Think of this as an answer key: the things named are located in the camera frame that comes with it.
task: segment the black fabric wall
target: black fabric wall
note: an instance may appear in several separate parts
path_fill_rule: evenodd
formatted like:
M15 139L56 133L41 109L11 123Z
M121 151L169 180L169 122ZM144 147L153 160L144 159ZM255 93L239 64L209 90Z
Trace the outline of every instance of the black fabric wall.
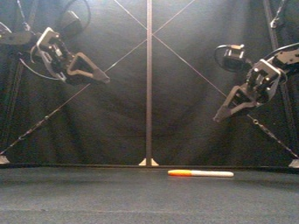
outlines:
M11 1L1 2L7 9L15 10ZM32 2L21 1L27 18ZM35 32L43 32L48 26L55 28L67 2L40 0L32 25ZM111 82L87 87L43 127L5 153L11 162L137 165L145 158L147 1L89 0L88 3L92 13L88 29L65 39L65 44L72 52L89 56ZM221 93L227 94L245 80L245 74L228 73L217 67L213 49L224 44L244 44L253 62L272 51L263 2L161 0L153 1L152 8L149 149L155 162L159 165L288 165L290 155L248 117L233 117L221 123L212 121L225 99ZM19 29L11 22L9 10L1 10L1 21ZM88 13L83 1L71 10L85 23ZM25 59L47 74L43 66ZM8 75L8 70L1 68L1 81L15 77L15 72ZM295 83L298 79L290 84L296 89L291 98L298 121ZM24 69L9 139L3 148L84 87L45 80ZM3 89L5 102L11 94L5 83ZM251 115L291 147L279 92Z

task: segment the orange marker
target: orange marker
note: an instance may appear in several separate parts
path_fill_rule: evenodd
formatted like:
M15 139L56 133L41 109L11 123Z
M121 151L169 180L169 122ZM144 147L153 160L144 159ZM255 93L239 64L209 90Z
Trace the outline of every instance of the orange marker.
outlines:
M231 178L233 173L231 171L191 171L191 170L172 170L168 171L169 176L180 177L215 177L215 178Z

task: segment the wire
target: wire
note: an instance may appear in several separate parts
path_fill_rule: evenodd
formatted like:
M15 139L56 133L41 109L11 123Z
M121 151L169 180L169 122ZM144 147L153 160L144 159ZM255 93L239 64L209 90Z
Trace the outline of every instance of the wire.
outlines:
M278 49L275 49L275 50L274 50L274 51L264 57L264 60L269 59L269 58L274 56L274 54L276 54L278 52L284 51L284 50L291 49L291 48L298 47L298 46L299 46L299 43L295 43L295 44L291 44L291 45L286 45L286 46L279 47Z
M45 75L43 75L43 74L40 74L40 73L37 73L27 64L25 64L25 62L24 62L24 60L20 58L19 59L20 61L21 61L21 63L23 63L23 65L27 67L27 69L33 73L33 74L36 74L37 76L40 76L41 78L44 78L44 79L47 79L47 80L52 80L52 81L57 81L59 79L55 79L55 78L52 78L52 77L48 77L48 76L45 76Z

